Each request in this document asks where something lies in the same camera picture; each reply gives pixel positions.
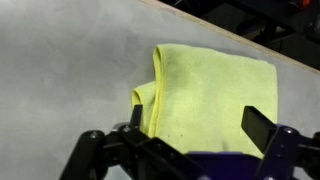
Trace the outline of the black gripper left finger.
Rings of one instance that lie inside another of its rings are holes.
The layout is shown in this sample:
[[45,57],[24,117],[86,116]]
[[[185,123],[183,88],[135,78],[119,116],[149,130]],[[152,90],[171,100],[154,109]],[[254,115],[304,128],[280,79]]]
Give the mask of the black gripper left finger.
[[109,134],[80,135],[59,180],[103,180],[108,169],[121,167],[132,180],[214,180],[208,170],[159,138],[140,131],[143,107],[136,105],[129,122]]

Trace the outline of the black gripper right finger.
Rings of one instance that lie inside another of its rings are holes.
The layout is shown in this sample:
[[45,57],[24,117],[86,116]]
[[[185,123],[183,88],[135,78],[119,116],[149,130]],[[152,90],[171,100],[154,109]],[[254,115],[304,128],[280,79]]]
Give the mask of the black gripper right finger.
[[272,123],[253,106],[244,107],[241,127],[263,154],[255,180],[298,180],[295,167],[320,180],[320,132],[305,137],[292,127]]

